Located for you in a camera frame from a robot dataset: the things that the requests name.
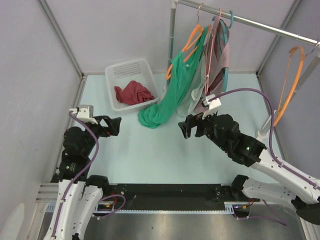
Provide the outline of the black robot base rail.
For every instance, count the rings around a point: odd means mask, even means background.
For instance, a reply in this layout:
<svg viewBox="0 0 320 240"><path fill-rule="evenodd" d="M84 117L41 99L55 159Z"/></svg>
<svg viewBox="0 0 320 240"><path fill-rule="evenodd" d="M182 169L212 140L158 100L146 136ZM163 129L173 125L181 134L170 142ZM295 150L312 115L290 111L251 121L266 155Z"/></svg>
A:
<svg viewBox="0 0 320 240"><path fill-rule="evenodd" d="M260 201L245 196L238 184L111 184L106 177L93 175L86 185L103 190L103 200L93 210L96 217L112 212L222 211L226 202L243 202L249 207Z"/></svg>

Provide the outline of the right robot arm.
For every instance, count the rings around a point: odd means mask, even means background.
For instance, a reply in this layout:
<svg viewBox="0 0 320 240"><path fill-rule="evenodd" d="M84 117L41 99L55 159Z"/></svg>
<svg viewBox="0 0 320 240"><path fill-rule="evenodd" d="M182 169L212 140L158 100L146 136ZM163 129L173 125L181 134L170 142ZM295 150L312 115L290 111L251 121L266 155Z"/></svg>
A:
<svg viewBox="0 0 320 240"><path fill-rule="evenodd" d="M230 188L231 196L242 201L245 197L261 199L294 210L303 220L320 223L320 181L279 159L271 148L240 131L239 124L228 114L188 115L178 123L185 139L196 128L195 137L207 137L237 164L257 170L277 181L263 183L238 175Z"/></svg>

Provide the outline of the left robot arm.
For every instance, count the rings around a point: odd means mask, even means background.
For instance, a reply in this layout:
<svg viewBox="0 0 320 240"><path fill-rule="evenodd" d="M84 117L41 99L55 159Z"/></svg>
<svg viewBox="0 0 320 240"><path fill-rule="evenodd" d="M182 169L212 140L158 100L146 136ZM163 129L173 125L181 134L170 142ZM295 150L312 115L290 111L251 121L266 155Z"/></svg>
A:
<svg viewBox="0 0 320 240"><path fill-rule="evenodd" d="M82 240L95 207L110 196L105 176L88 176L98 155L99 138L117 136L121 117L96 116L64 132L58 193L46 240Z"/></svg>

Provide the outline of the red tank top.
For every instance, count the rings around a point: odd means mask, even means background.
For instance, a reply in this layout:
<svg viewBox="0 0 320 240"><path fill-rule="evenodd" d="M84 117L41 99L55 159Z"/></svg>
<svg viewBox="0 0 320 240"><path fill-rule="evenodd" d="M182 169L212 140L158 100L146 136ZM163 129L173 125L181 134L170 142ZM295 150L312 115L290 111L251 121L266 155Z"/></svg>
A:
<svg viewBox="0 0 320 240"><path fill-rule="evenodd" d="M114 91L118 102L131 106L155 99L145 86L135 80L130 81L124 89L115 86Z"/></svg>

